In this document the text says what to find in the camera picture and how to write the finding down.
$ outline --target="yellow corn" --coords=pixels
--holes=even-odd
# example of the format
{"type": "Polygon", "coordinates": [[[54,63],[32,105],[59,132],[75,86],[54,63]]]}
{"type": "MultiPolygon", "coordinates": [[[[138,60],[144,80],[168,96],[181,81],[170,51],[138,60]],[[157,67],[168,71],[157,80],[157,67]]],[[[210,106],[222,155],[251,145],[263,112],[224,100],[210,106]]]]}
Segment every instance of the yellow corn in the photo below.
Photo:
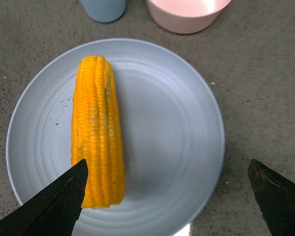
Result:
{"type": "Polygon", "coordinates": [[[125,192],[121,128],[113,70],[102,56],[82,59],[73,94],[71,164],[88,164],[82,207],[119,204],[125,192]]]}

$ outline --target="white plate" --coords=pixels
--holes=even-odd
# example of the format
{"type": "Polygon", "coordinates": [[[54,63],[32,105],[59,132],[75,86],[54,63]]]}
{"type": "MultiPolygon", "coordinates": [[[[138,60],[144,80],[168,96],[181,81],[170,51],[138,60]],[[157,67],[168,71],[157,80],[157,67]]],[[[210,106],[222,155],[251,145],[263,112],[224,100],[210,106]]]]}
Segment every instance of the white plate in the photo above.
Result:
{"type": "Polygon", "coordinates": [[[74,236],[168,236],[208,202],[224,158],[217,102],[199,73],[158,45],[105,39],[76,47],[42,69],[10,122],[6,160],[20,202],[70,166],[72,94],[83,57],[110,61],[121,117],[126,194],[118,206],[83,209],[74,236]]]}

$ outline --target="gray speckled countertop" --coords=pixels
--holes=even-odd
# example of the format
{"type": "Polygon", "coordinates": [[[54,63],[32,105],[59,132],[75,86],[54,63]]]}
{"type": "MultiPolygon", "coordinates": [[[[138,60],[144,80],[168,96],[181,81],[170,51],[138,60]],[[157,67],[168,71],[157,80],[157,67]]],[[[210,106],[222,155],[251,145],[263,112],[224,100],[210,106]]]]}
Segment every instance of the gray speckled countertop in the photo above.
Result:
{"type": "Polygon", "coordinates": [[[77,0],[0,1],[0,219],[19,207],[5,161],[13,109],[51,60],[86,42],[126,37],[186,59],[216,96],[225,162],[190,235],[270,235],[248,179],[256,158],[295,182],[295,0],[233,0],[207,29],[178,35],[157,26],[143,0],[111,24],[92,21],[77,0]]]}

